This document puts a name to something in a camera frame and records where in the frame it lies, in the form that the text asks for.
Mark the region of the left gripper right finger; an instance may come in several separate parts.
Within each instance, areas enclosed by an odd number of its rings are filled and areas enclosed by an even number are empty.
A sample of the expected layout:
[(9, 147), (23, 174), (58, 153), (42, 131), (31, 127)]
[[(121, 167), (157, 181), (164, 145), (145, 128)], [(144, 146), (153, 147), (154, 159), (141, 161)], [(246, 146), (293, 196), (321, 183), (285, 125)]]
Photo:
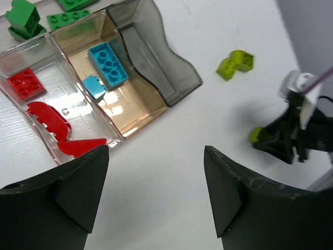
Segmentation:
[(217, 237), (224, 249), (332, 249), (332, 189), (308, 191), (204, 149)]

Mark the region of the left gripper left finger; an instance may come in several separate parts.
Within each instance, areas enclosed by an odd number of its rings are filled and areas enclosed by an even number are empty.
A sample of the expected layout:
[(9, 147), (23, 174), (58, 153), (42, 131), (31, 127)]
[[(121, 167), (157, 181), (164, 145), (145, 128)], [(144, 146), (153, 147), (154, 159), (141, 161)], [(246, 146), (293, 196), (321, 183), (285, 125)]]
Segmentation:
[(84, 249), (109, 164), (100, 145), (1, 189), (1, 249)]

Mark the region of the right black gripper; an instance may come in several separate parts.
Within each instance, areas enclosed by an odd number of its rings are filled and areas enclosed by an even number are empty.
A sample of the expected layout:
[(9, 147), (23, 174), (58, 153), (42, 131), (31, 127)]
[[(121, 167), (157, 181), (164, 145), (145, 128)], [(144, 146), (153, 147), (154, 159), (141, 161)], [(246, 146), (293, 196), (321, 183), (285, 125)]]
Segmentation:
[[(325, 116), (316, 107), (307, 128), (302, 130), (299, 121), (300, 106), (296, 104), (300, 104), (299, 99), (292, 97), (288, 111), (262, 129), (262, 138), (267, 139), (255, 142), (253, 147), (290, 165), (294, 159), (293, 146), (296, 147), (300, 163), (308, 160), (310, 150), (332, 154), (332, 117)], [(277, 132), (285, 132), (289, 138), (274, 136)]]

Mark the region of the red curved lego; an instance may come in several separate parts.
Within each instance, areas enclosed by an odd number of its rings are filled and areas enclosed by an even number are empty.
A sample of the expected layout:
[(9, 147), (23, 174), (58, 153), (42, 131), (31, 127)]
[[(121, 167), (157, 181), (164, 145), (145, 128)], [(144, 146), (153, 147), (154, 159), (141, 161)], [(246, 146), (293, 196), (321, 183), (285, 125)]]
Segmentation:
[(53, 133), (58, 142), (67, 141), (71, 126), (69, 122), (51, 105), (44, 102), (30, 102), (28, 112), (37, 117), (37, 121), (46, 125), (46, 130)]

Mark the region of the lime square lego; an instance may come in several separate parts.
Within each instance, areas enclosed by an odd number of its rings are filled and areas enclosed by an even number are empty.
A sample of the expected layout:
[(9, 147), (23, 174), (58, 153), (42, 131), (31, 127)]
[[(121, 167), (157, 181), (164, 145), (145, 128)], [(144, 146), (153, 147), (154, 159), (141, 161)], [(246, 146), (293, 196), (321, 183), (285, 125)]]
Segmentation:
[(216, 69), (216, 73), (225, 81), (228, 81), (233, 78), (235, 71), (237, 71), (238, 68), (238, 64), (235, 63), (232, 59), (225, 58), (220, 62), (218, 68)]

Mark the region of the cyan small lego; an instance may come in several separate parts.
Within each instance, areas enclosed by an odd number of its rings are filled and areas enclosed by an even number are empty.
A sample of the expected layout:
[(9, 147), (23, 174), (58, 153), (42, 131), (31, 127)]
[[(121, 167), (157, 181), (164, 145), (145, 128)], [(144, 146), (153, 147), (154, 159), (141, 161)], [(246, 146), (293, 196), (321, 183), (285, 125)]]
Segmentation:
[(99, 103), (107, 93), (106, 86), (100, 83), (97, 76), (90, 75), (82, 80), (82, 83), (97, 103)]

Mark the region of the red square lego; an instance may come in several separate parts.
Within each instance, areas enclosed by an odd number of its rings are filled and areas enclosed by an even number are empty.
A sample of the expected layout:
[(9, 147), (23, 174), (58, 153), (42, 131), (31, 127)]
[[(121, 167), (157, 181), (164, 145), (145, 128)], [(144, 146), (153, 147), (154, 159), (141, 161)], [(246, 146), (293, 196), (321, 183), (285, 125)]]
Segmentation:
[(14, 92), (23, 101), (28, 101), (46, 93), (46, 89), (31, 68), (26, 68), (25, 70), (10, 76), (7, 78), (7, 81)]

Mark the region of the cyan long lego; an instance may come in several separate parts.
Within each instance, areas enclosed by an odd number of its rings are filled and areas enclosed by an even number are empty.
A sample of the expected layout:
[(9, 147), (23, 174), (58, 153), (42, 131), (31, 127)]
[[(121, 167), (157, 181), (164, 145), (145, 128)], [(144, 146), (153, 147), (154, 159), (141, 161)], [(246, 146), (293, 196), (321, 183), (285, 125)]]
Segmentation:
[(87, 50), (88, 58), (108, 90), (113, 90), (129, 79), (108, 42), (103, 42)]

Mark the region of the green long lego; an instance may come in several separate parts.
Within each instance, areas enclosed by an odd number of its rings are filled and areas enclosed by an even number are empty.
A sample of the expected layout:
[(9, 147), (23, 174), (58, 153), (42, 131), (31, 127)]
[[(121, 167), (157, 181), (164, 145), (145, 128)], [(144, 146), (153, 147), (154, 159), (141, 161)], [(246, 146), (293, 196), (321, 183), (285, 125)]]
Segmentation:
[(90, 14), (88, 9), (46, 16), (52, 30), (59, 29)]
[(56, 2), (65, 12), (72, 12), (90, 6), (98, 0), (56, 0)]

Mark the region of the small green number lego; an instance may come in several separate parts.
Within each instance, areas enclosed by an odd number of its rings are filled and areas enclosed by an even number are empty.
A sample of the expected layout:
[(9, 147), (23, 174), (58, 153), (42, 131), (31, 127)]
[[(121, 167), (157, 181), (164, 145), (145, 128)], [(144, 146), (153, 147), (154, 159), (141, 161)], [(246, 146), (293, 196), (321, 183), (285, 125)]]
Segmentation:
[(5, 17), (11, 26), (26, 32), (33, 32), (40, 21), (35, 4), (26, 0), (12, 1), (11, 10), (6, 11)]

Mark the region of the lime curved lego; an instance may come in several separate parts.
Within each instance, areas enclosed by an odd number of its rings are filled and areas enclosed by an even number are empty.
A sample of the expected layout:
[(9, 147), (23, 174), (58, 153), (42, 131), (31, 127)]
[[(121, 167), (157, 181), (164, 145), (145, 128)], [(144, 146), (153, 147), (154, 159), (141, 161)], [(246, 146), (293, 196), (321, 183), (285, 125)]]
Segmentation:
[(231, 60), (236, 64), (237, 69), (248, 72), (253, 69), (254, 55), (242, 50), (234, 50), (230, 53)]

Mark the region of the green square lego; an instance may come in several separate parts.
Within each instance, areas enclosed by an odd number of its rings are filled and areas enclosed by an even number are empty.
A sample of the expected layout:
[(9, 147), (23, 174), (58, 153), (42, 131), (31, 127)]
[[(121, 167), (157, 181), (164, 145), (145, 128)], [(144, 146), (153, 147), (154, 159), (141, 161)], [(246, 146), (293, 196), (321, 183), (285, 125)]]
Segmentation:
[(9, 34), (14, 38), (14, 40), (19, 43), (47, 32), (46, 28), (43, 27), (41, 24), (38, 24), (33, 32), (20, 31), (19, 29), (14, 28), (13, 26), (10, 26), (7, 30)]

